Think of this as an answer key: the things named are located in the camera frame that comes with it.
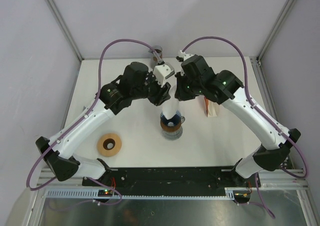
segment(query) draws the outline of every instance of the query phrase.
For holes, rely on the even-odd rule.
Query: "white wall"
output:
[[[0,225],[4,225],[40,155],[36,139],[60,129],[80,63],[44,0],[0,0],[0,8]]]
[[[85,58],[99,58],[107,43],[131,38],[160,45],[175,57],[201,36],[226,37],[256,56],[286,0],[55,0]],[[201,42],[204,56],[237,56],[222,42]],[[143,47],[117,45],[106,58],[148,56]]]
[[[280,121],[302,133],[298,145],[320,210],[320,0],[297,1],[262,64]]]

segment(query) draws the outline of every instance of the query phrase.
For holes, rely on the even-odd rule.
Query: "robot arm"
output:
[[[292,145],[255,110],[255,107],[268,115],[294,142],[300,137],[300,132],[280,125],[254,99],[254,105],[251,106],[246,98],[243,83],[232,72],[224,70],[215,74],[202,56],[184,54],[179,55],[177,59],[183,62],[182,71],[175,75],[176,98],[186,101],[204,95],[233,112],[261,141],[261,146],[255,152],[240,159],[234,166],[234,181],[241,184],[243,179],[262,169],[277,169],[288,156]]]
[[[36,145],[41,153],[56,143],[44,160],[57,179],[64,181],[72,176],[100,178],[108,170],[107,164],[101,159],[80,157],[74,154],[75,150],[100,125],[130,106],[132,100],[148,98],[156,106],[168,100],[171,86],[166,83],[166,79],[174,73],[170,64],[155,66],[153,72],[149,72],[146,65],[132,62],[126,66],[123,75],[101,88],[93,108],[91,105],[94,100],[71,125],[49,139],[40,137]],[[75,127],[72,126],[80,118],[83,120]],[[67,135],[58,140],[65,132]]]

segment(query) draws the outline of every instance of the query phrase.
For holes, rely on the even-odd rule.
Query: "tabletop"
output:
[[[232,71],[244,82],[244,69],[240,57],[207,57],[215,73]],[[138,61],[150,65],[150,59],[110,59],[102,64],[102,85],[122,75],[125,67]],[[164,58],[175,71],[181,70],[175,58]],[[261,93],[248,57],[250,94],[264,107]],[[98,60],[84,60],[69,107],[66,125],[70,124],[87,106],[98,90]],[[169,79],[175,85],[175,77]],[[161,134],[161,106],[154,106],[148,99],[135,100],[116,117],[95,130],[76,150],[79,156],[101,158],[110,167],[190,167],[231,166],[260,146],[258,138],[230,111],[220,106],[218,117],[207,117],[203,96],[179,102],[178,109],[185,117],[183,134],[175,141]],[[97,142],[107,133],[116,133],[122,140],[120,152],[113,157],[103,157]]]

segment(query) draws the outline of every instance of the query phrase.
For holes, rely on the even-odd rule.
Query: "purple cable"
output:
[[[96,93],[96,97],[94,99],[93,104],[90,106],[90,108],[87,110],[86,115],[88,115],[90,113],[90,111],[93,109],[93,107],[97,104],[99,96],[100,96],[100,92],[101,92],[101,67],[102,67],[102,62],[105,56],[105,53],[107,51],[107,49],[109,47],[111,47],[112,45],[118,43],[118,42],[133,42],[133,43],[137,43],[137,44],[141,44],[144,45],[146,47],[148,47],[150,50],[152,50],[152,52],[154,53],[154,55],[157,57],[158,62],[162,62],[162,59],[160,58],[160,56],[158,55],[158,53],[152,48],[152,46],[148,45],[147,43],[141,42],[141,41],[137,41],[137,40],[132,40],[132,39],[119,39],[119,40],[115,40],[111,43],[109,43],[104,50],[102,51],[101,57],[100,57],[100,61],[99,61],[99,67],[98,67],[98,92]],[[63,134],[61,134],[61,136],[59,138],[57,138],[57,140],[61,140],[62,138],[64,138],[66,135],[68,135],[69,132],[71,132],[76,126],[79,125],[79,123],[81,123],[85,118],[81,117],[77,122],[75,122],[68,130],[66,130]],[[52,179],[50,179],[48,182],[42,184],[39,187],[31,187],[30,186],[30,181],[31,181],[31,177],[32,174],[34,173],[36,167],[38,166],[38,164],[42,161],[42,159],[44,158],[44,156],[46,156],[46,154],[57,144],[57,140],[54,141],[52,143],[52,145],[50,145],[50,147],[48,147],[46,149],[46,151],[43,152],[43,154],[41,154],[41,156],[36,160],[36,162],[34,163],[34,165],[32,166],[28,177],[26,179],[26,186],[30,188],[31,191],[36,191],[39,190],[45,186],[47,186],[49,183],[51,183],[53,180],[56,179],[56,177],[53,177]]]
[[[233,46],[233,48],[236,49],[236,51],[239,53],[242,63],[243,63],[243,69],[244,69],[244,91],[245,91],[245,96],[247,98],[247,100],[249,101],[249,103],[253,106],[255,103],[252,101],[250,93],[249,93],[249,87],[248,87],[248,70],[247,70],[247,64],[246,64],[246,60],[245,57],[243,55],[243,53],[240,51],[240,49],[231,41],[225,39],[225,38],[221,38],[221,37],[200,37],[198,39],[195,39],[194,41],[190,42],[183,50],[182,52],[184,52],[187,48],[189,48],[192,44],[201,41],[201,40],[206,40],[206,39],[215,39],[215,40],[219,40],[219,41],[223,41],[226,42],[228,44],[230,44],[231,46]],[[282,169],[284,172],[286,172],[287,174],[295,177],[295,178],[306,178],[309,174],[309,169],[308,169],[308,164],[306,161],[306,158],[304,156],[304,154],[302,153],[302,151],[300,150],[300,148],[298,148],[298,146],[295,144],[295,142],[293,142],[286,134],[284,134],[282,132],[282,130],[266,115],[264,114],[264,112],[262,110],[260,110],[258,107],[254,107],[254,109],[256,109],[256,111],[268,122],[271,124],[272,127],[274,127],[276,129],[276,131],[278,133],[281,134],[282,137],[284,137],[286,140],[288,140],[293,147],[297,150],[297,152],[299,153],[303,164],[304,164],[304,172],[305,174],[303,176],[299,176],[299,175],[295,175],[292,172],[289,172],[288,170],[286,170],[285,168],[280,166],[280,169]]]
[[[248,202],[248,203],[243,202],[243,203],[239,203],[239,202],[237,202],[237,200],[234,200],[234,201],[239,205],[250,205],[250,204],[252,204],[252,205],[255,205],[255,206],[262,207],[267,211],[267,213],[270,215],[270,217],[272,219],[275,219],[276,218],[275,214],[267,207],[264,199],[262,198],[262,195],[261,195],[261,192],[260,192],[260,189],[259,189],[259,185],[258,185],[258,173],[257,172],[254,174],[254,180],[255,180],[255,185],[256,185],[256,188],[257,188],[257,193],[258,193],[259,198],[260,198],[262,203],[259,203],[259,202]]]

